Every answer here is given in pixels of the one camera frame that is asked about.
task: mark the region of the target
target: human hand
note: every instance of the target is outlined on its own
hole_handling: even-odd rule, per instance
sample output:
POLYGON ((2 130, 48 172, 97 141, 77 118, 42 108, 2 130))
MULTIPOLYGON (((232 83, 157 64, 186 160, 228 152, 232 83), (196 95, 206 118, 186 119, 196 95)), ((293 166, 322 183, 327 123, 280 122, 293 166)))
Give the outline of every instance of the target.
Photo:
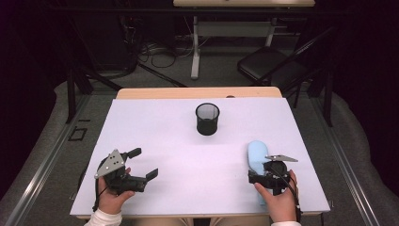
POLYGON ((118 214, 125 201, 135 195, 135 192, 131 190, 124 191, 120 195, 117 195, 116 192, 106 187, 106 182, 103 177, 99 178, 98 192, 101 193, 99 197, 99 209, 109 215, 118 214))
MULTIPOLYGON (((295 190, 297 196, 296 176, 292 170, 290 170, 290 176, 290 186, 295 190)), ((274 222, 296 221, 295 200, 288 187, 283 193, 277 196, 273 196, 273 194, 259 183, 255 183, 255 188, 267 203, 270 217, 274 222)))

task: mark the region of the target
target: white tabletop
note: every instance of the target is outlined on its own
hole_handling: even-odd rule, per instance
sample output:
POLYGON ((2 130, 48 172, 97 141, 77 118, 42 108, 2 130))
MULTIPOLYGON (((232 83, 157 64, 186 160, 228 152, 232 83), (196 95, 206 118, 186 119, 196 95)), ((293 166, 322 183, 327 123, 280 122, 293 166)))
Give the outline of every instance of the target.
POLYGON ((159 169, 145 192, 122 208, 126 218, 260 215, 257 191, 247 180, 247 145, 263 141, 269 154, 298 159, 295 171, 302 211, 329 211, 288 103, 283 98, 114 100, 93 151, 71 215, 88 218, 94 204, 94 174, 114 149, 141 148, 127 160, 131 174, 159 169), (195 109, 206 102, 220 109, 218 130, 205 137, 196 130, 195 109))
POLYGON ((313 7, 314 0, 174 0, 175 7, 313 7))

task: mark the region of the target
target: sleeve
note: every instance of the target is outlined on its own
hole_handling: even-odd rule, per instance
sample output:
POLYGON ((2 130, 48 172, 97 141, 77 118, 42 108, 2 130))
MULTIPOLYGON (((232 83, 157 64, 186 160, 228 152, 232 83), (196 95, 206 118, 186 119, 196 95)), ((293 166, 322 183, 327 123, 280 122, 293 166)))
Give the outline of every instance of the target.
POLYGON ((90 221, 85 226, 119 226, 122 222, 122 214, 109 215, 97 209, 91 215, 90 221))
POLYGON ((301 224, 296 221, 284 221, 272 223, 272 226, 301 226, 301 224))

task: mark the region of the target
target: blue object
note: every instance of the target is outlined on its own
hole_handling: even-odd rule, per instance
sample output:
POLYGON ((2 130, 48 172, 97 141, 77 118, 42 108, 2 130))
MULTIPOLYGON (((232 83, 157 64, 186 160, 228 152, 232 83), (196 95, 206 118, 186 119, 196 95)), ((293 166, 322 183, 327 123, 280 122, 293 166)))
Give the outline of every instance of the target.
MULTIPOLYGON (((263 163, 270 161, 265 158, 268 156, 267 146, 260 140, 254 140, 248 144, 248 163, 249 167, 256 171, 259 175, 264 174, 263 163)), ((260 194, 258 194, 259 204, 265 205, 265 202, 260 194)))

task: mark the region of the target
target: metal bracket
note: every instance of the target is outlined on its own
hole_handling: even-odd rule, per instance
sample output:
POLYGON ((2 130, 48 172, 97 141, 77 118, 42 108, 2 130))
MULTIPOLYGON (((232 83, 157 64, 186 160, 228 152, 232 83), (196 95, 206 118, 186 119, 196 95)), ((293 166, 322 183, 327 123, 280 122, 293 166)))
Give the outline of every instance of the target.
POLYGON ((288 156, 285 156, 282 154, 270 155, 270 156, 266 156, 265 158, 270 159, 272 161, 282 161, 282 162, 297 162, 298 161, 292 157, 288 157, 288 156))
POLYGON ((119 168, 122 168, 125 165, 125 162, 120 155, 118 149, 115 149, 105 160, 105 162, 98 169, 97 173, 94 175, 95 179, 98 179, 101 176, 104 176, 110 172, 113 172, 119 168))

